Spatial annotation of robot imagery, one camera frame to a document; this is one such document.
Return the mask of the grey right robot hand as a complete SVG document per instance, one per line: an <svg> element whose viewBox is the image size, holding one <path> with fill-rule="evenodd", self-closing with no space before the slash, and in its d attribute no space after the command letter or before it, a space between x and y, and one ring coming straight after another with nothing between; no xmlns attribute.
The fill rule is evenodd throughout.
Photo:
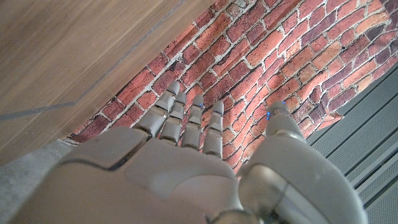
<svg viewBox="0 0 398 224"><path fill-rule="evenodd" d="M309 146L288 107L235 172L222 159L222 102L201 134L203 97L173 82L133 128L79 145L44 178L13 223L366 223L344 175Z"/></svg>

